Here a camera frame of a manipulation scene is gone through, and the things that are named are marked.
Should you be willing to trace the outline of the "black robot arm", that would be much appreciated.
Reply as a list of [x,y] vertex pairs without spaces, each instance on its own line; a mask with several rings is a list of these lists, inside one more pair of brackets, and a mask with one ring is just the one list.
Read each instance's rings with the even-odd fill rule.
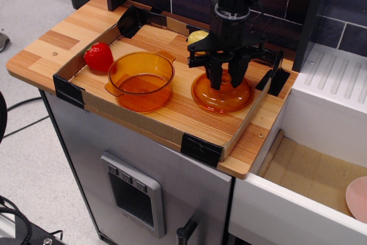
[[261,52],[266,38],[245,31],[250,8],[259,0],[212,0],[208,35],[189,43],[189,67],[203,66],[211,87],[219,90],[222,65],[228,64],[232,87],[238,87],[244,78],[254,53]]

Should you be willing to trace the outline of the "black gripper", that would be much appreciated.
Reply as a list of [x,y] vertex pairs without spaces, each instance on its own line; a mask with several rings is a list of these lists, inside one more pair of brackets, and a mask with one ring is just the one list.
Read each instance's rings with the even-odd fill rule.
[[[243,49],[246,46],[255,44],[263,45],[266,36],[260,33],[250,34],[245,32],[246,20],[249,13],[230,13],[223,9],[215,9],[210,19],[209,35],[188,46],[190,56],[188,58],[189,67],[200,67],[205,64],[206,76],[210,80],[211,87],[220,90],[222,82],[222,65],[227,61],[209,58],[208,61],[201,60],[196,54],[203,55],[206,52],[227,52]],[[235,54],[228,65],[228,72],[231,76],[231,85],[238,87],[244,80],[250,55]]]

